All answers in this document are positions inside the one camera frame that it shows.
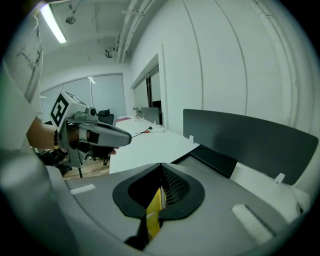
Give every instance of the red object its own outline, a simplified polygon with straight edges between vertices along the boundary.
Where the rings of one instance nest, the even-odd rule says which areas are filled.
[[[124,117],[124,118],[117,119],[115,122],[118,123],[118,122],[129,120],[129,119],[131,119],[131,118],[130,117]]]

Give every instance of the wooden floor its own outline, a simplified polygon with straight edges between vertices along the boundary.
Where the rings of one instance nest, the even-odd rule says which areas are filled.
[[[106,165],[103,165],[102,159],[97,158],[96,161],[93,161],[92,159],[88,159],[81,166],[83,178],[99,176],[101,174],[108,174],[109,169],[110,169],[110,159],[108,160],[108,163]],[[63,178],[65,180],[79,179],[80,175],[79,175],[78,168],[72,168],[72,170],[67,171],[66,174],[63,176]]]

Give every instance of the person's hand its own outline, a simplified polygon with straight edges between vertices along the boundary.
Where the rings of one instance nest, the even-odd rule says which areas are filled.
[[[86,132],[86,138],[89,139],[90,131]],[[69,143],[76,142],[79,140],[79,129],[68,131]]]
[[[117,153],[117,151],[116,151],[116,150],[118,150],[118,149],[119,149],[119,147],[118,147],[118,146],[114,147],[114,148],[112,149],[112,151],[110,152],[109,156],[111,156],[111,155],[115,155],[115,154]]]

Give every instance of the white t-shirt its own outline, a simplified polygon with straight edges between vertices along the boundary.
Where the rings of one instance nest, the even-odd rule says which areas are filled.
[[[0,148],[30,152],[27,131],[43,119],[40,77],[43,49],[38,20],[31,13],[20,26],[0,67]]]

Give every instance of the yellow object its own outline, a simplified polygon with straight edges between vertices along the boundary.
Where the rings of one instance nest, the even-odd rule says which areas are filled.
[[[151,203],[146,209],[146,227],[148,229],[149,241],[156,236],[160,230],[158,221],[159,211],[161,211],[161,190],[155,193]]]

